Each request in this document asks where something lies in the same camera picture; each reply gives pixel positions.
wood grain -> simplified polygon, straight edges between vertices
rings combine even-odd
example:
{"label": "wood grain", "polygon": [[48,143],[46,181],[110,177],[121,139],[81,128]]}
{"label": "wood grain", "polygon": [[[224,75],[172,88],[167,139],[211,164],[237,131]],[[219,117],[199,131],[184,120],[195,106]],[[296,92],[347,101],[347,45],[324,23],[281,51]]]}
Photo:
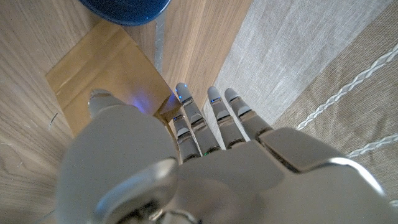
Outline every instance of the wood grain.
{"label": "wood grain", "polygon": [[166,11],[162,76],[206,100],[252,0],[173,0]]}
{"label": "wood grain", "polygon": [[147,58],[155,64],[155,30],[156,21],[153,20],[143,26],[123,27],[123,29],[138,44]]}
{"label": "wood grain", "polygon": [[0,223],[53,210],[72,133],[45,74],[98,21],[77,0],[0,1]]}

blue bowl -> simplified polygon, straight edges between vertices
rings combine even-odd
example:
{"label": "blue bowl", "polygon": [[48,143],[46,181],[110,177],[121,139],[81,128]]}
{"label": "blue bowl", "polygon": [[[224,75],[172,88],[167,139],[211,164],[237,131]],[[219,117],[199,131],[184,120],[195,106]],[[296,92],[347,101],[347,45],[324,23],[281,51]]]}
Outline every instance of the blue bowl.
{"label": "blue bowl", "polygon": [[123,25],[139,26],[154,20],[171,0],[80,0],[102,18]]}

brown paper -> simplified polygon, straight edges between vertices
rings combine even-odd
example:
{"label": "brown paper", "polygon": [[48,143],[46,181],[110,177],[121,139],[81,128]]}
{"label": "brown paper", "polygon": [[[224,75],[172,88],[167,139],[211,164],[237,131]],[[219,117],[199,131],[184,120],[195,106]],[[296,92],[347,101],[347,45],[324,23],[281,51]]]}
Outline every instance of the brown paper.
{"label": "brown paper", "polygon": [[101,21],[47,74],[74,135],[90,121],[91,90],[102,88],[142,113],[170,121],[178,99],[129,35]]}

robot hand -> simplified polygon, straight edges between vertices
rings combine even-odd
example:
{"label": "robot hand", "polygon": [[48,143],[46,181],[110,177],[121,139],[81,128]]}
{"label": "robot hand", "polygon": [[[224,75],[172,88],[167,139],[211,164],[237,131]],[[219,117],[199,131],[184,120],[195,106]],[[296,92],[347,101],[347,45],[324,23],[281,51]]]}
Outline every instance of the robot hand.
{"label": "robot hand", "polygon": [[327,144],[273,130],[227,89],[246,142],[211,87],[222,150],[187,86],[177,93],[189,122],[174,117],[179,153],[159,120],[93,92],[93,120],[62,163],[59,223],[398,223],[373,176]]}
{"label": "robot hand", "polygon": [[[194,102],[187,85],[179,83],[175,90],[195,135],[194,137],[191,133],[188,124],[185,122],[182,110],[180,110],[174,117],[174,126],[177,132],[177,142],[180,149],[180,160],[186,162],[189,159],[205,156],[211,152],[221,150],[206,120]],[[218,90],[215,87],[210,87],[207,92],[226,149],[232,149],[244,143],[244,137],[223,103]],[[225,98],[232,107],[235,115],[239,118],[250,139],[256,140],[261,134],[272,130],[256,112],[245,104],[233,89],[229,88],[225,91]]]}

blue light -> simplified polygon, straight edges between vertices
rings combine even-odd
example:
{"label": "blue light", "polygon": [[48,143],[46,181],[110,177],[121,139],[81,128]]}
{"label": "blue light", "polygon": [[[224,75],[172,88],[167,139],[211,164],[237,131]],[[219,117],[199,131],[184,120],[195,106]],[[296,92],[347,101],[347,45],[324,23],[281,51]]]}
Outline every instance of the blue light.
{"label": "blue light", "polygon": [[220,98],[221,98],[221,97],[215,98],[214,100],[211,100],[210,103],[212,103],[212,102],[214,102],[214,101],[216,101],[216,100],[218,100],[218,99],[220,99]]}

